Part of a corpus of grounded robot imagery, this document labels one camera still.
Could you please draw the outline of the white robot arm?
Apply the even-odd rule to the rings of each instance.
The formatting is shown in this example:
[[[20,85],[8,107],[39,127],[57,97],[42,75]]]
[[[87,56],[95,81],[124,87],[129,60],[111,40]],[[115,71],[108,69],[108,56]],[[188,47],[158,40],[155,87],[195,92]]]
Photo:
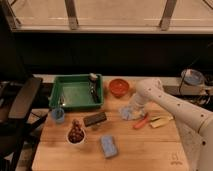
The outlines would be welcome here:
[[[213,171],[213,112],[166,93],[159,78],[146,78],[135,84],[130,105],[143,109],[149,101],[157,103],[203,138],[197,171]]]

